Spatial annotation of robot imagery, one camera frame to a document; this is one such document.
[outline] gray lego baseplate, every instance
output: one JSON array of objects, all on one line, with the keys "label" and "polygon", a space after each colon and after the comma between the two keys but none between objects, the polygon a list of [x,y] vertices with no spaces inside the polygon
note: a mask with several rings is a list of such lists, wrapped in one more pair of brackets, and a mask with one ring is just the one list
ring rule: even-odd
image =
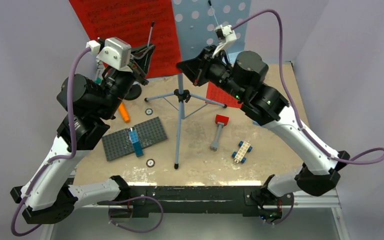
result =
[{"label": "gray lego baseplate", "polygon": [[[134,128],[142,149],[167,140],[166,131],[164,131],[163,124],[158,116],[136,124]],[[128,128],[103,136],[102,143],[107,161],[135,152],[129,139]]]}]

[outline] tripod leg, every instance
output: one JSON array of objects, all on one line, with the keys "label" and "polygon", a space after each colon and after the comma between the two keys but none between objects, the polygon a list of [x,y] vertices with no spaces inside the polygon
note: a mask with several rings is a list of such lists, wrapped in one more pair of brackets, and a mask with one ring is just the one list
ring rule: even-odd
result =
[{"label": "tripod leg", "polygon": [[174,95],[174,92],[170,92],[170,93],[166,93],[166,94],[162,94],[162,95],[158,95],[158,96],[145,97],[145,102],[148,102],[148,101],[151,101],[151,100],[154,100],[154,99],[170,97],[170,96],[173,96],[173,95]]},{"label": "tripod leg", "polygon": [[174,169],[179,168],[180,132],[182,129],[182,118],[184,117],[184,114],[185,114],[184,110],[185,110],[185,105],[183,101],[181,101],[179,102],[179,111],[178,111],[178,118],[177,118],[176,161],[174,162]]},{"label": "tripod leg", "polygon": [[205,97],[202,97],[202,96],[199,96],[199,95],[195,95],[193,93],[191,93],[190,96],[193,97],[193,98],[202,100],[202,101],[206,101],[209,104],[219,105],[220,107],[223,107],[223,108],[227,108],[228,107],[227,104],[223,104],[223,103],[220,103],[220,102],[217,102],[217,101],[213,101],[213,100],[210,100],[208,98],[205,98]]}]

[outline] red sheet music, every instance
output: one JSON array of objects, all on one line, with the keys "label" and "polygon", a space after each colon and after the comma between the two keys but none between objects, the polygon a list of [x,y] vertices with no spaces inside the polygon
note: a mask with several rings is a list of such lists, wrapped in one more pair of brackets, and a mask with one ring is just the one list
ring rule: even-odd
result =
[{"label": "red sheet music", "polygon": [[213,83],[208,83],[208,88],[206,90],[206,98],[213,101],[219,102],[221,104],[227,104],[228,107],[240,109],[242,103],[238,103],[231,95],[227,94],[225,91],[216,87]]},{"label": "red sheet music", "polygon": [[173,7],[170,0],[69,0],[91,40],[118,37],[132,48],[155,45],[147,78],[179,74],[181,61]]}]

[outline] gray floor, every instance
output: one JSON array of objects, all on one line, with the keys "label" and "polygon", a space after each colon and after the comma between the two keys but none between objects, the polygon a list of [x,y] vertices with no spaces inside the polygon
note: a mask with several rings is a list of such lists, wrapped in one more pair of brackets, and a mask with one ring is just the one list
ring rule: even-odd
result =
[{"label": "gray floor", "polygon": [[[156,230],[132,233],[108,224],[108,210],[81,208],[55,225],[52,240],[339,240],[330,208],[296,208],[287,220],[271,227],[258,217],[235,214],[165,214]],[[157,222],[133,218],[125,226],[147,229]]]}]

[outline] red hammer head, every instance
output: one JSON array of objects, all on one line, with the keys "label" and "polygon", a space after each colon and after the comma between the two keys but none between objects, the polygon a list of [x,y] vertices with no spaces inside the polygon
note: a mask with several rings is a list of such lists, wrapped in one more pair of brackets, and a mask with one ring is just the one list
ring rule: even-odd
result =
[{"label": "red hammer head", "polygon": [[228,116],[223,116],[223,115],[215,115],[215,124],[222,123],[224,126],[227,126],[229,122],[229,117]]}]

